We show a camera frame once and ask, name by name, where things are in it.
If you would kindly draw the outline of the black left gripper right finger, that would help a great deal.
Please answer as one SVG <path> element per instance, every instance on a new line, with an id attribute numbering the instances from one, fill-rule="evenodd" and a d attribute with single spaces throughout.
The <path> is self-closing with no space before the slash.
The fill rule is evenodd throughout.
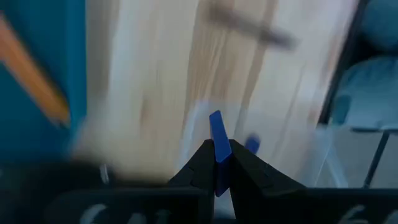
<path id="1" fill-rule="evenodd" d="M 304 223 L 294 193 L 305 187 L 264 162 L 235 140 L 230 193 L 238 223 Z"/>

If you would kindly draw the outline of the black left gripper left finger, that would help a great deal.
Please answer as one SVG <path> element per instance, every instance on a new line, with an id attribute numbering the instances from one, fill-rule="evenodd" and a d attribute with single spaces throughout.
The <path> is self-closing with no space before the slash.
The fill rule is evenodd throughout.
<path id="1" fill-rule="evenodd" d="M 169 180 L 173 187 L 194 187 L 199 196 L 196 210 L 197 223 L 210 223 L 214 214 L 215 150 L 213 140 L 204 140 L 190 160 Z"/>

